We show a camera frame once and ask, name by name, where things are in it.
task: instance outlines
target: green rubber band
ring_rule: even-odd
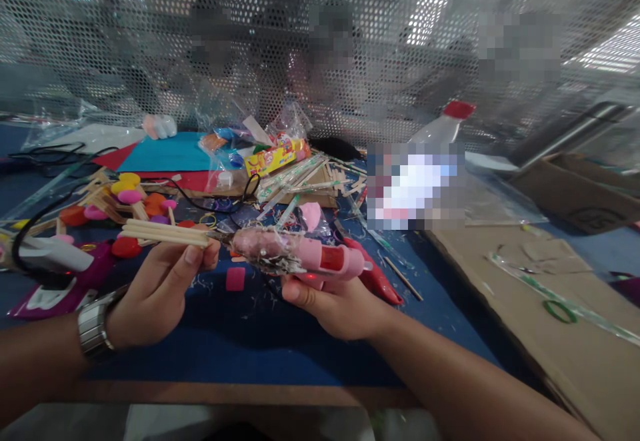
[[[561,321],[565,324],[574,324],[578,322],[578,318],[575,316],[575,314],[573,314],[573,312],[571,312],[564,304],[558,301],[546,300],[542,302],[542,305],[545,307],[545,310],[547,310],[549,314],[556,318],[558,321]],[[567,315],[568,319],[563,318],[562,316],[557,314],[555,312],[555,309],[553,308],[554,306],[560,308],[562,312]]]

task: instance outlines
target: yellow foam circle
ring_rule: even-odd
[[[140,184],[140,177],[135,173],[120,173],[120,176],[118,176],[118,179],[123,183],[129,183],[134,187]]]
[[[131,183],[125,183],[124,181],[116,181],[111,185],[111,192],[114,195],[119,195],[123,191],[135,190],[135,186]]]

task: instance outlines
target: floor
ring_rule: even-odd
[[[288,406],[41,404],[0,431],[0,441],[200,441],[246,421],[274,441],[440,441],[424,410]]]

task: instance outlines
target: table edge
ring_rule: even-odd
[[[407,388],[107,380],[76,382],[52,401],[361,406],[366,409],[421,406]]]

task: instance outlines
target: blue paper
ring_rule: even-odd
[[[147,137],[138,143],[118,171],[208,171],[211,159],[198,147],[201,137],[201,133],[191,132],[163,140]],[[222,147],[216,153],[225,169],[236,169],[229,161],[229,154],[235,150]]]

